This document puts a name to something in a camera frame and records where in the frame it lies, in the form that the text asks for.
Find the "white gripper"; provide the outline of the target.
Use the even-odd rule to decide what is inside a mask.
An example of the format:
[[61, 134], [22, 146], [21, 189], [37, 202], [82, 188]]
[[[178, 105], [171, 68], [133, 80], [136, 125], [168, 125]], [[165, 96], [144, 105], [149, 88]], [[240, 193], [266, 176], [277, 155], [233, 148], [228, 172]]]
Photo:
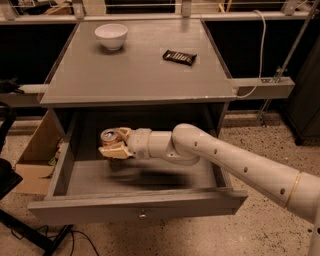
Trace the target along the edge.
[[118, 143], [99, 147], [103, 157], [114, 159], [127, 159], [133, 155], [136, 159], [149, 159], [149, 136], [150, 129], [139, 128], [132, 130], [128, 127], [115, 129]]

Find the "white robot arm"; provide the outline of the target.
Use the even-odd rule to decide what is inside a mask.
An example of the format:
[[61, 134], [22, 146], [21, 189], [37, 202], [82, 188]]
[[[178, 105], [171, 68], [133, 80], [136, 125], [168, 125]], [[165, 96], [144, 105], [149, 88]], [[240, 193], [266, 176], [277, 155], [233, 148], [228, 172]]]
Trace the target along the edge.
[[193, 165], [204, 158], [246, 183], [277, 205], [313, 224], [308, 256], [320, 256], [320, 178], [226, 143], [191, 125], [171, 131], [109, 128], [99, 151], [110, 159], [161, 158]]

